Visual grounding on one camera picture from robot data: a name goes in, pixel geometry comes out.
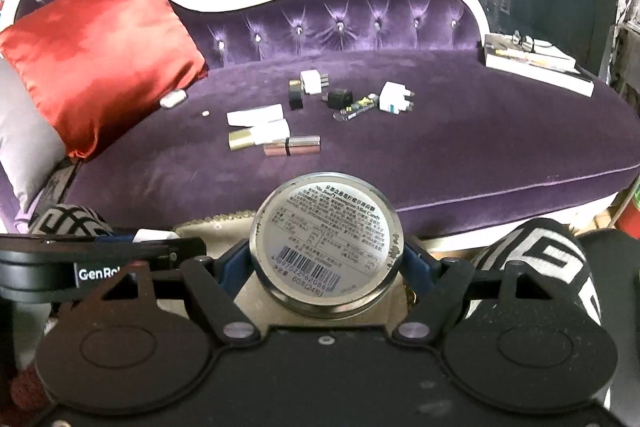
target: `pillow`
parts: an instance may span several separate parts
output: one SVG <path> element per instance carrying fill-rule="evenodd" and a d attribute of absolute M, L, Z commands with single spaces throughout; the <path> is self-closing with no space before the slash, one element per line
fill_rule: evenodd
<path fill-rule="evenodd" d="M 205 64 L 167 0 L 55 0 L 2 31 L 0 53 L 72 158 L 103 150 Z"/>
<path fill-rule="evenodd" d="M 26 212 L 64 159 L 65 145 L 36 109 L 18 73 L 1 59 L 0 93 L 0 164 Z"/>

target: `tin rim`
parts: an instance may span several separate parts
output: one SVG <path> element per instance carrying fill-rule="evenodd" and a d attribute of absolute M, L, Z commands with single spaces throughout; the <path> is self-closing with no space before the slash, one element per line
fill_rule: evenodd
<path fill-rule="evenodd" d="M 260 255 L 260 252 L 265 251 L 263 248 L 264 234 L 260 234 L 260 221 L 266 214 L 271 212 L 274 202 L 278 202 L 283 194 L 288 194 L 296 188 L 318 182 L 346 184 L 364 193 L 380 208 L 389 228 L 390 245 L 380 269 L 374 274 L 370 282 L 345 296 L 314 297 L 297 291 L 281 281 L 267 262 L 266 257 Z M 268 293 L 283 304 L 284 307 L 306 317 L 337 319 L 364 311 L 383 296 L 398 273 L 402 258 L 402 248 L 404 247 L 404 236 L 402 235 L 402 226 L 398 214 L 389 201 L 373 185 L 341 172 L 315 172 L 286 182 L 267 197 L 254 217 L 249 237 L 249 247 L 260 282 L 268 290 Z"/>

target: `gray pillow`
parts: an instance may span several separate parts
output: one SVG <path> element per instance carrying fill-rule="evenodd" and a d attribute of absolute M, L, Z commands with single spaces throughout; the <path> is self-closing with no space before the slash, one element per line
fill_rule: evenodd
<path fill-rule="evenodd" d="M 60 136 L 40 115 L 18 73 L 0 58 L 0 164 L 24 212 L 65 155 Z"/>

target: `barcode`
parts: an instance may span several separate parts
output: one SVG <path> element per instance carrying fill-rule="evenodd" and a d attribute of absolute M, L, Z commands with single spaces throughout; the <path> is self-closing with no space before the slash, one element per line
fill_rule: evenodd
<path fill-rule="evenodd" d="M 284 247 L 278 254 L 278 259 L 282 259 L 285 263 L 298 268 L 300 271 L 313 277 L 318 282 L 326 286 L 328 292 L 335 290 L 335 286 L 340 282 L 340 276 L 329 270 L 327 267 L 316 263 L 309 259 L 306 255 L 301 254 L 289 247 Z"/>

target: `round metal tin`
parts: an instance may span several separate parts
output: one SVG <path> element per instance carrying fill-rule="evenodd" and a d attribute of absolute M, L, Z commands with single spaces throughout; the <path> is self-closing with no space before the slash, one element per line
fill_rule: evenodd
<path fill-rule="evenodd" d="M 250 249 L 268 293 L 297 314 L 355 315 L 398 273 L 404 238 L 398 214 L 372 185 L 318 172 L 274 190 L 252 224 Z"/>

